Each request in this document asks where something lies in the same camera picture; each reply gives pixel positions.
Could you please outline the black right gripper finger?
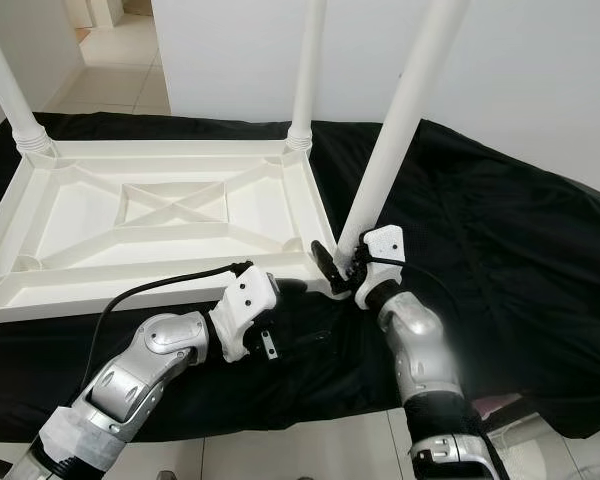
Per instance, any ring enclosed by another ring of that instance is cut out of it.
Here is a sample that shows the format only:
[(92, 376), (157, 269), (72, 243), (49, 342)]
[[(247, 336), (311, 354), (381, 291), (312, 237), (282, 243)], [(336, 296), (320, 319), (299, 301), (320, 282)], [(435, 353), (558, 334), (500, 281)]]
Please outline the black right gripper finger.
[(326, 294), (332, 300), (346, 300), (351, 292), (350, 270), (338, 265), (337, 259), (318, 239), (312, 242), (312, 259), (326, 282)]

